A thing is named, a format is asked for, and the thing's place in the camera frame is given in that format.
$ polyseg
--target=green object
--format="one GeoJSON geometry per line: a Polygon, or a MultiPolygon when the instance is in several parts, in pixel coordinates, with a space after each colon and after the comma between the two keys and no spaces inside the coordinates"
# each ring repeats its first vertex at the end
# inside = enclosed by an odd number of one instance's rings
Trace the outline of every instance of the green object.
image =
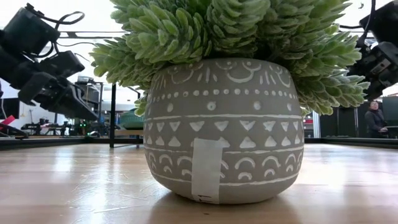
{"type": "Polygon", "coordinates": [[[120,125],[127,130],[144,128],[144,117],[135,115],[135,109],[125,112],[120,116],[120,125]]]}
{"type": "Polygon", "coordinates": [[[359,106],[369,83],[346,77],[361,58],[356,36],[338,32],[348,0],[111,0],[111,18],[127,31],[91,53],[96,76],[140,86],[135,114],[159,70],[206,58],[244,57],[287,68],[303,114],[359,106]]]}

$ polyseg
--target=ceramic pot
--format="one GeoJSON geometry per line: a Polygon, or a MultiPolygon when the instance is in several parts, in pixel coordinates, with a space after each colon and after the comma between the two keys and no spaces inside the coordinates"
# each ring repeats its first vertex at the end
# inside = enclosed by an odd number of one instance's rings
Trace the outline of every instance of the ceramic pot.
{"type": "Polygon", "coordinates": [[[181,196],[253,203],[290,187],[303,124],[289,72],[245,58],[175,65],[155,75],[144,123],[153,177],[181,196]]]}

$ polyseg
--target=white label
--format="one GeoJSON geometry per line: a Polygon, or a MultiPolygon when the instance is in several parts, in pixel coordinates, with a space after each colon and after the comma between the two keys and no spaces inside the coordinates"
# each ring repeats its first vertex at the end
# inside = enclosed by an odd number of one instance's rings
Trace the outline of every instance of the white label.
{"type": "Polygon", "coordinates": [[[223,144],[196,138],[192,156],[192,196],[198,202],[219,203],[223,144]]]}

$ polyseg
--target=black machine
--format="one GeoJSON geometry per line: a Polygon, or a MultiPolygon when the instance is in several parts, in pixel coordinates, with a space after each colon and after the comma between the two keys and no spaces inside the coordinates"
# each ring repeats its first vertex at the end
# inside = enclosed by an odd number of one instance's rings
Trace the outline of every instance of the black machine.
{"type": "Polygon", "coordinates": [[[35,106],[35,101],[45,110],[71,118],[97,119],[97,115],[82,100],[84,90],[67,80],[85,67],[74,53],[60,52],[57,47],[59,25],[74,24],[83,18],[82,12],[74,12],[56,21],[27,4],[0,30],[0,78],[20,90],[18,98],[23,103],[35,106]],[[64,21],[74,14],[82,16],[73,22],[64,21]],[[56,23],[55,28],[43,20],[56,23]],[[39,55],[49,42],[52,45],[50,51],[39,55]],[[53,49],[56,54],[48,57],[53,49]]]}
{"type": "Polygon", "coordinates": [[[349,68],[347,75],[365,76],[364,82],[370,82],[365,91],[366,99],[374,100],[382,91],[398,82],[398,1],[391,1],[375,10],[376,1],[372,0],[370,15],[360,20],[364,35],[358,39],[362,59],[349,68]],[[370,48],[365,44],[368,32],[373,33],[378,45],[370,48]]]}

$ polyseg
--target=wooden surface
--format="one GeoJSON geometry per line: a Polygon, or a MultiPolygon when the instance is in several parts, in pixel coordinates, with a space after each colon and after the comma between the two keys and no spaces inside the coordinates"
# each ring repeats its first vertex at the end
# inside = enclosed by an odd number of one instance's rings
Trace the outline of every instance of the wooden surface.
{"type": "Polygon", "coordinates": [[[398,223],[398,151],[306,145],[296,183],[252,205],[204,205],[151,176],[142,149],[0,152],[0,223],[398,223]]]}

